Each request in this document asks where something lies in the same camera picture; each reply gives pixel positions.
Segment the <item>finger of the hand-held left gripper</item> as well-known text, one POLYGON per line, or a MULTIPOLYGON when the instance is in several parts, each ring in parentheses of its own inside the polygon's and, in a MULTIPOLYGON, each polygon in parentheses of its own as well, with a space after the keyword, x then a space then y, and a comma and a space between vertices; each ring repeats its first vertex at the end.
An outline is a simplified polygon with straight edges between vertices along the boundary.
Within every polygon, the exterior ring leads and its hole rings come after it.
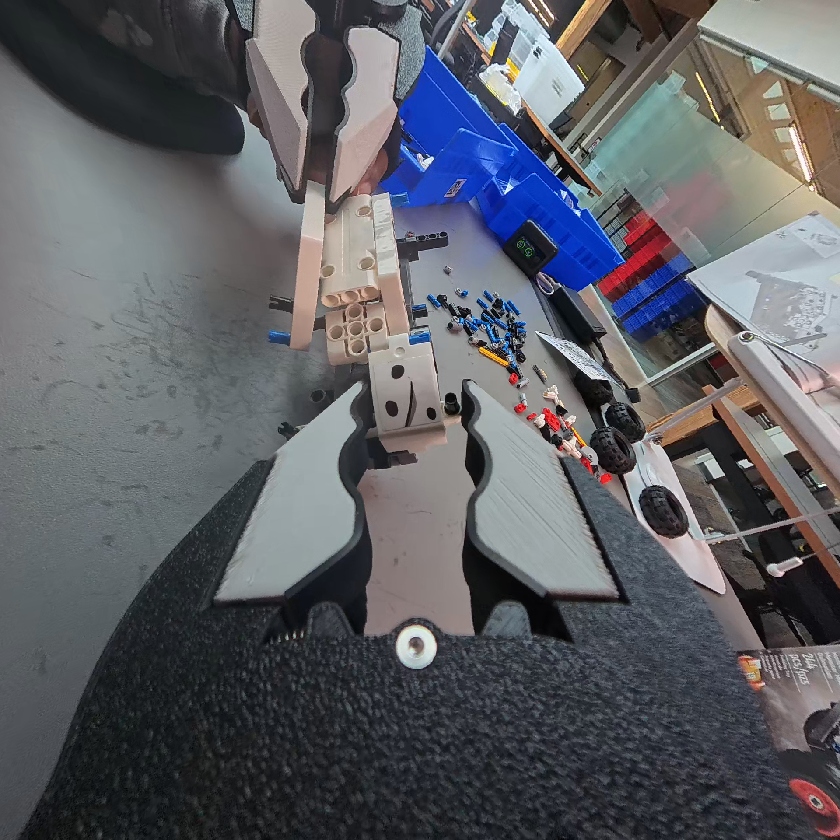
POLYGON ((319 21, 305 1, 256 1, 253 29, 245 43, 246 71, 279 177, 290 199, 307 191, 312 79, 305 49, 319 21))
POLYGON ((335 130, 328 205, 340 205, 362 181, 397 114, 399 42, 378 28, 349 28, 344 44, 352 73, 341 91, 344 116, 335 130))

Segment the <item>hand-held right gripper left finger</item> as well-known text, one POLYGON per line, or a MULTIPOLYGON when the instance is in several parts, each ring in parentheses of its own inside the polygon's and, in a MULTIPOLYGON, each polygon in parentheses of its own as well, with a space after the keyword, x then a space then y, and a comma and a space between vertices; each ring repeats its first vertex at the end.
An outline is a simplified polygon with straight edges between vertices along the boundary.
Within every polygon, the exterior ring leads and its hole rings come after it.
POLYGON ((277 450, 215 606, 279 605, 293 629, 331 602, 364 632, 372 543, 359 484, 372 419, 371 389, 355 383, 277 450))

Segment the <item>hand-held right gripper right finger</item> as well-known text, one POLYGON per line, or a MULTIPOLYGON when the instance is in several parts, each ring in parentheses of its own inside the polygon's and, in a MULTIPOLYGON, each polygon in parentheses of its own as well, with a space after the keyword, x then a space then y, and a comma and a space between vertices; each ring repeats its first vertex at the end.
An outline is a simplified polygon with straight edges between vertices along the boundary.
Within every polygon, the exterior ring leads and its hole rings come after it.
POLYGON ((463 381, 465 468, 474 483, 466 507, 463 572, 474 631, 501 604, 520 608, 526 634, 568 635, 560 604, 625 603, 570 478, 565 458, 475 381, 463 381))

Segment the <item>brick-built truck chassis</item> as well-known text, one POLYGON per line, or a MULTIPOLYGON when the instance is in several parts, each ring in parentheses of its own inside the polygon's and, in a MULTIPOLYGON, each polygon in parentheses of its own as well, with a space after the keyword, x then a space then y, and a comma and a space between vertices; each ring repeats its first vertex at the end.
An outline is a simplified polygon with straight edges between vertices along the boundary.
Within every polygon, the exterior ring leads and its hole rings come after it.
MULTIPOLYGON (((448 237, 398 239, 387 194, 349 198, 325 219, 312 334, 324 332, 329 362, 346 384, 371 389, 376 468, 415 463, 446 443, 446 414, 431 334, 416 325, 427 313, 408 305, 401 256, 415 258, 417 246, 446 245, 448 237)), ((272 297, 269 307, 291 313, 293 298, 272 297)))

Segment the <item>white angled brick beam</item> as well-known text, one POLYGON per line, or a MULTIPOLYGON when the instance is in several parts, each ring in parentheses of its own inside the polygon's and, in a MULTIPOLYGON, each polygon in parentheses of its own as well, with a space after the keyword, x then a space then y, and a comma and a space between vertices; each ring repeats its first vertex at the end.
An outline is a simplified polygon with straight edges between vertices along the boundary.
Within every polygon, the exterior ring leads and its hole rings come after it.
POLYGON ((319 303, 324 228, 326 226, 324 186, 308 181, 301 224, 301 240, 297 261, 295 295, 292 302, 290 332, 271 330, 270 343, 293 350, 308 350, 312 341, 316 310, 319 303))

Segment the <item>person's left forearm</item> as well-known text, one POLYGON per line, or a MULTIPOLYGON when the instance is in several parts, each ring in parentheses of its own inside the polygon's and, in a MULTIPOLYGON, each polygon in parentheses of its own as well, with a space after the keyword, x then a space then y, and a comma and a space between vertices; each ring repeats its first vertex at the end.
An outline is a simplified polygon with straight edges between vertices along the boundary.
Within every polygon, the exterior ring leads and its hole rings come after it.
POLYGON ((77 115, 165 151, 234 156, 253 2, 2 1, 2 47, 77 115))

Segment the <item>grey desk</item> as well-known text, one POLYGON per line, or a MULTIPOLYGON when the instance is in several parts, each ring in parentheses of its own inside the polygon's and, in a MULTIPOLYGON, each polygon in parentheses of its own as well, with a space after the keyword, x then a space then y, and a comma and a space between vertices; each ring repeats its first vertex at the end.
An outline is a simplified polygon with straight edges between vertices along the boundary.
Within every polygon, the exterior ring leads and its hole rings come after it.
MULTIPOLYGON (((3 837, 808 837, 717 618, 576 460, 625 603, 561 603, 568 635, 215 606, 314 386, 264 336, 298 247, 229 180, 277 184, 3 76, 3 837)), ((428 597, 466 582, 461 388, 443 474, 384 472, 444 507, 385 525, 428 597)))

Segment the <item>person's left hand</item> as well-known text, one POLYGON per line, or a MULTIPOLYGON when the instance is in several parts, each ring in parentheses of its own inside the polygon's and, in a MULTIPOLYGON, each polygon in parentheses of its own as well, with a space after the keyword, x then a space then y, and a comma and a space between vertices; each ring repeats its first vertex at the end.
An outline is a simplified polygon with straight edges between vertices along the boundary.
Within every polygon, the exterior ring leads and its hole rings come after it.
MULTIPOLYGON (((391 163, 390 155, 399 144, 400 133, 391 133, 377 156, 362 175, 359 183, 350 193, 351 196, 372 194, 380 182, 386 178, 391 163)), ((331 141, 325 135, 316 137, 311 142, 308 179, 326 185, 328 164, 332 161, 331 141)))

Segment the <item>blue bin with tag sticker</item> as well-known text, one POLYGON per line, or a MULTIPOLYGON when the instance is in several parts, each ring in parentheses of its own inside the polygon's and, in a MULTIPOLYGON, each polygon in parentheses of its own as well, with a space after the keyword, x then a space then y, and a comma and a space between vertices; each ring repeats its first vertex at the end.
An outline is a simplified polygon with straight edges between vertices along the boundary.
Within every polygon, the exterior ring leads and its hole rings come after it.
POLYGON ((381 184, 394 207, 466 203, 516 151, 460 81, 425 48, 423 69, 399 110, 400 162, 381 184))

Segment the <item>clear plastic bag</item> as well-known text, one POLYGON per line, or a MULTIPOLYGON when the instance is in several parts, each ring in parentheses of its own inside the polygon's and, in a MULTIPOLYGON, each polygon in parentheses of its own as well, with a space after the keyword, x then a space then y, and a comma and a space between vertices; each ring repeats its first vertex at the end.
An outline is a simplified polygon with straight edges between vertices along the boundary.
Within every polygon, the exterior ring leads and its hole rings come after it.
POLYGON ((516 115, 522 110, 522 97, 509 77, 508 65, 493 64, 481 71, 479 81, 510 113, 516 115))

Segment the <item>pile of red white brick parts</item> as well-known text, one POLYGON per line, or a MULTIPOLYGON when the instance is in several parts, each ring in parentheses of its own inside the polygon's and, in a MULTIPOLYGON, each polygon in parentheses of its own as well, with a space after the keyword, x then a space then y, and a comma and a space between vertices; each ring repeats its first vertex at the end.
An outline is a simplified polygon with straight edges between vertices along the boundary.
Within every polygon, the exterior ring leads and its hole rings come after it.
POLYGON ((508 382, 518 391, 518 400, 513 406, 513 412, 540 431, 542 437, 558 450, 561 455, 577 459, 581 465, 599 483, 607 484, 613 476, 599 466, 595 451, 583 440, 575 428, 576 416, 570 414, 560 399, 556 385, 544 384, 542 399, 552 407, 544 406, 539 411, 529 408, 528 397, 524 389, 529 385, 529 378, 511 364, 508 382))

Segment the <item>white storage container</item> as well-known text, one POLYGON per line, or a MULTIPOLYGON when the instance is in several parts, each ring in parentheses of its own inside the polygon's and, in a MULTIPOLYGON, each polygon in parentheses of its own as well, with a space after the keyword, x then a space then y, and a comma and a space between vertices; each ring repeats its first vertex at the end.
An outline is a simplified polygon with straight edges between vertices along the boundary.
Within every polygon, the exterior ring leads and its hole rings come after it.
POLYGON ((585 84, 556 45, 540 39, 532 46, 513 88, 531 111, 543 122, 550 122, 574 104, 585 84))

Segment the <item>white document stand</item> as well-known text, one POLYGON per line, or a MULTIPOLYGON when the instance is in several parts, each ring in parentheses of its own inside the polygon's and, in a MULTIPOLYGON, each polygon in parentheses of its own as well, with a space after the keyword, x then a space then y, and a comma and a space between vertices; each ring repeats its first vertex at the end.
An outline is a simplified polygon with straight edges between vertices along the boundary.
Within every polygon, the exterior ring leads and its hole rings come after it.
MULTIPOLYGON (((806 445, 812 451, 821 452, 821 459, 827 465, 833 465, 833 458, 823 451, 828 450, 828 442, 838 436, 839 468, 839 426, 838 426, 838 384, 823 391, 806 394, 794 381, 788 369, 772 352, 773 345, 754 333, 744 330, 738 332, 727 343, 727 349, 733 362, 740 362, 746 372, 739 379, 746 384, 747 376, 756 383, 761 391, 783 415, 790 418, 792 426, 799 429, 806 445)), ((673 466, 665 453, 662 442, 655 442, 653 435, 633 444, 637 457, 637 466, 633 472, 625 475, 623 481, 631 502, 633 513, 641 525, 648 530, 677 562, 678 566, 696 584, 711 592, 724 595, 727 585, 722 570, 714 558, 711 545, 732 540, 740 540, 743 532, 708 537, 700 532, 697 516, 691 510, 685 492, 677 479, 673 466), (646 523, 638 506, 638 497, 642 490, 653 485, 669 488, 686 510, 689 520, 688 533, 677 539, 657 535, 646 523)))

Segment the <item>printed sticker sheet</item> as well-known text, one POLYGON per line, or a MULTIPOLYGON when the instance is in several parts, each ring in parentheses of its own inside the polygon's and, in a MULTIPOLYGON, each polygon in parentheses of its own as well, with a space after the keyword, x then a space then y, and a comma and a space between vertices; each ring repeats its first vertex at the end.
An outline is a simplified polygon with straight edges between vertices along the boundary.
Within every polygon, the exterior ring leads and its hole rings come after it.
POLYGON ((589 379, 620 385, 615 377, 609 374, 601 364, 598 364, 576 343, 567 339, 559 339, 541 331, 537 331, 535 334, 543 343, 557 350, 577 371, 583 373, 589 379))

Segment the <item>black device green display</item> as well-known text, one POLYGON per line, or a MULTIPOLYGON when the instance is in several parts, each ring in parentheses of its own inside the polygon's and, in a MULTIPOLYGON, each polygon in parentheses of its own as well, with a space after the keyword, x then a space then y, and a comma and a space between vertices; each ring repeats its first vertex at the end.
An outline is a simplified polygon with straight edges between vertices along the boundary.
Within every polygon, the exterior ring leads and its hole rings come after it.
POLYGON ((534 278, 559 253, 559 248, 532 219, 526 219, 505 241, 502 251, 528 278, 534 278))

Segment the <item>black power adapter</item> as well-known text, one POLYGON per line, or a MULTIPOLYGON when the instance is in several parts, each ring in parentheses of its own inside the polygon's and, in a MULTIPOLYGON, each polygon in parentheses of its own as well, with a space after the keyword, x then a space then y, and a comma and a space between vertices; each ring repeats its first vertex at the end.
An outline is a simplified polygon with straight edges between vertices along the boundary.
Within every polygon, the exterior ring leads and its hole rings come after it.
POLYGON ((570 328, 578 343, 596 343, 607 335, 607 330, 581 295, 568 287, 557 286, 548 296, 551 308, 570 328))

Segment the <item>wooden side table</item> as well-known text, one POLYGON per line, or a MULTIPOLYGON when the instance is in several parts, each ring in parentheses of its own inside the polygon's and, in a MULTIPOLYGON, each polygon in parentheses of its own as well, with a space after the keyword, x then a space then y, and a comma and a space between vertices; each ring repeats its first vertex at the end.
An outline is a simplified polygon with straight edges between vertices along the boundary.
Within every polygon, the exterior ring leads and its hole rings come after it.
MULTIPOLYGON (((739 332, 737 323, 729 316, 717 308, 714 304, 710 305, 706 315, 706 331, 712 338, 713 353, 720 351, 730 363, 733 364, 736 372, 744 373, 746 369, 740 362, 733 362, 730 357, 731 354, 726 345, 730 339, 736 336, 739 332)), ((821 458, 820 451, 812 451, 813 447, 806 445, 805 438, 800 434, 799 429, 792 426, 788 421, 790 418, 783 415, 781 409, 772 403, 767 397, 768 402, 764 401, 765 394, 760 388, 750 379, 748 374, 746 384, 738 377, 729 380, 726 386, 731 385, 729 391, 724 393, 727 389, 711 388, 709 398, 705 398, 706 402, 696 401, 688 407, 680 410, 677 413, 660 418, 651 423, 647 430, 648 436, 653 435, 655 442, 661 443, 665 438, 671 434, 674 428, 680 429, 687 427, 689 424, 689 417, 697 414, 702 414, 707 410, 707 404, 710 406, 709 411, 717 413, 718 417, 728 428, 729 432, 736 438, 738 445, 750 459, 753 465, 761 474, 764 483, 771 489, 775 498, 782 504, 783 508, 788 512, 789 517, 793 519, 793 513, 798 512, 802 515, 807 515, 805 511, 805 497, 802 493, 807 491, 802 481, 798 478, 795 471, 792 474, 793 478, 788 477, 788 472, 782 470, 780 459, 784 457, 779 454, 775 456, 774 451, 771 451, 770 441, 766 431, 755 421, 755 418, 747 413, 746 409, 739 407, 740 404, 731 399, 732 395, 741 395, 749 398, 748 403, 752 405, 756 403, 763 413, 767 414, 773 419, 779 427, 785 431, 788 438, 792 441, 794 446, 801 452, 805 458, 806 463, 814 468, 819 477, 825 481, 835 498, 838 499, 838 436, 830 435, 828 442, 828 450, 822 447, 822 451, 827 452, 834 461, 833 465, 824 464, 824 458, 821 458)), ((816 514, 821 511, 812 511, 813 519, 809 521, 801 521, 803 526, 803 538, 809 543, 812 550, 816 552, 815 556, 822 563, 822 566, 833 578, 837 586, 839 586, 839 566, 838 555, 834 551, 838 551, 838 547, 834 549, 829 548, 829 543, 832 540, 837 541, 837 537, 823 537, 817 533, 816 525, 814 524, 816 514)))

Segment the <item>stack of red blue bins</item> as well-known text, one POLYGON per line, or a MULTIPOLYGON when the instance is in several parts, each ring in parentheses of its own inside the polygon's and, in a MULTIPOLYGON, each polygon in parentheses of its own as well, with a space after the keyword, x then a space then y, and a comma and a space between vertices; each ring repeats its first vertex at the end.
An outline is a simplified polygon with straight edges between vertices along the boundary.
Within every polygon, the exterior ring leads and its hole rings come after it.
POLYGON ((709 301, 689 281, 688 256, 643 209, 616 215, 605 228, 623 263, 596 284, 617 326, 639 343, 701 319, 709 301))

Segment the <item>toy truck set box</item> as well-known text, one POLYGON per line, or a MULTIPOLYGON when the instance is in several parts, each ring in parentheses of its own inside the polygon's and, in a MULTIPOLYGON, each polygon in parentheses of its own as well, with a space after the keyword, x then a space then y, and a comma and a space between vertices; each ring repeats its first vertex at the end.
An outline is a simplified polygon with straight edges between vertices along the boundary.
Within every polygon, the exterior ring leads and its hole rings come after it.
POLYGON ((839 646, 742 650, 791 792, 812 828, 839 837, 839 646))

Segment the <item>instruction booklet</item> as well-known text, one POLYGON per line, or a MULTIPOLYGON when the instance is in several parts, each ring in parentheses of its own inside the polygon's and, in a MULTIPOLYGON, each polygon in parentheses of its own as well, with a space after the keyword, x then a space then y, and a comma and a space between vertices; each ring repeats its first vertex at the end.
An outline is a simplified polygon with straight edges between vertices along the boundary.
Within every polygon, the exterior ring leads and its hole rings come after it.
POLYGON ((809 213, 695 269, 689 282, 772 352, 806 394, 838 384, 839 230, 809 213))

